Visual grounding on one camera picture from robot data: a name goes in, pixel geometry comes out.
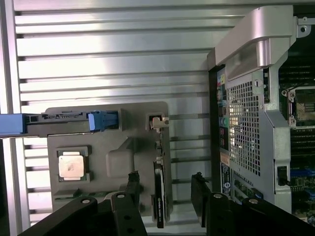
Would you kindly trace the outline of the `green RAM stick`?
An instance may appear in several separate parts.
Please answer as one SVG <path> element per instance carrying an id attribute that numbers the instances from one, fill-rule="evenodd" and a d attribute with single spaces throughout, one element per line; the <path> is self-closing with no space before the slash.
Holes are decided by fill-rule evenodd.
<path id="1" fill-rule="evenodd" d="M 59 191 L 54 194 L 55 199 L 72 199 L 77 197 L 105 197 L 109 192 L 82 192 L 82 191 Z"/>

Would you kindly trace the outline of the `grey parts rack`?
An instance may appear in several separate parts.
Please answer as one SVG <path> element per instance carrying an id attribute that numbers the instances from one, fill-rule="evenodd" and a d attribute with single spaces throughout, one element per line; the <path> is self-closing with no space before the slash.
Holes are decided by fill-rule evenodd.
<path id="1" fill-rule="evenodd" d="M 168 105 L 165 102 L 144 102 L 91 106 L 91 109 L 118 111 L 119 127 L 90 134 L 48 137 L 52 209 L 57 210 L 74 199 L 55 199 L 54 194 L 59 191 L 123 191 L 129 173 L 137 171 L 140 176 L 140 213 L 153 220 L 153 162 L 156 159 L 157 133 L 150 129 L 150 117 L 168 117 Z M 78 151 L 84 156 L 85 174 L 80 180 L 69 181 L 59 176 L 59 156 L 65 151 Z"/>

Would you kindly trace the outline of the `silver CPU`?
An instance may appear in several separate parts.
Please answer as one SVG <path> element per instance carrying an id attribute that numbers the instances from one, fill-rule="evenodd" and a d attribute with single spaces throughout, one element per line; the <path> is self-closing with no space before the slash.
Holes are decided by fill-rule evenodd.
<path id="1" fill-rule="evenodd" d="M 80 180 L 84 167 L 84 156 L 78 151 L 65 151 L 59 156 L 59 176 L 64 180 Z"/>

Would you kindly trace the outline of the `green motherboard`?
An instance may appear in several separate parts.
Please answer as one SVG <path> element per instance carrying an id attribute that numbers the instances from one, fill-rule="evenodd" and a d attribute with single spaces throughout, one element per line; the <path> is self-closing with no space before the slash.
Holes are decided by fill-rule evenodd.
<path id="1" fill-rule="evenodd" d="M 299 86 L 315 86 L 315 59 L 309 57 L 288 59 L 280 67 L 279 92 L 282 115 L 284 102 L 281 91 Z M 290 153 L 290 171 L 292 169 L 315 170 L 315 129 L 290 128 Z M 290 189 L 292 213 L 297 216 L 315 214 L 315 176 L 290 176 Z"/>

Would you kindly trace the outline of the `blue expansion slot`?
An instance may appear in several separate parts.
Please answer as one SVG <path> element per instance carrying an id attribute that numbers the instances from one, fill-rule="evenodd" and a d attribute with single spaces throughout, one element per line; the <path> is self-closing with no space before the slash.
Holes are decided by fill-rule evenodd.
<path id="1" fill-rule="evenodd" d="M 290 171 L 291 177 L 314 177 L 315 170 L 312 169 L 292 169 Z"/>

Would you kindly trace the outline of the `open black PC case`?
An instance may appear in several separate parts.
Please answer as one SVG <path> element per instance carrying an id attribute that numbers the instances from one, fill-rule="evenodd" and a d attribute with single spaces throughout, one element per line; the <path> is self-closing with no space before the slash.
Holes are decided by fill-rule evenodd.
<path id="1" fill-rule="evenodd" d="M 258 197 L 293 214 L 279 69 L 306 57 L 315 59 L 315 1 L 252 10 L 207 56 L 214 189 L 237 203 Z M 315 214 L 294 216 L 315 226 Z"/>

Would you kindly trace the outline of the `hard disk in blue caddy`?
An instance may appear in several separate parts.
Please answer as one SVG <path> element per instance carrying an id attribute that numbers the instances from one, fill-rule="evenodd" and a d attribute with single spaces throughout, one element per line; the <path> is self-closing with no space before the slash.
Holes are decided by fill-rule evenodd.
<path id="1" fill-rule="evenodd" d="M 118 111 L 1 114 L 0 138 L 103 132 L 119 127 Z"/>

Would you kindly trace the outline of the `CPU socket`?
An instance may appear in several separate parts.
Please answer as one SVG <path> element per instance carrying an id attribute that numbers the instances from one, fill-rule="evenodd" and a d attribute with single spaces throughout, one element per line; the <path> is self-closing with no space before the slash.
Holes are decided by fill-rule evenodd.
<path id="1" fill-rule="evenodd" d="M 299 86 L 281 91 L 283 116 L 292 129 L 315 129 L 315 86 Z"/>

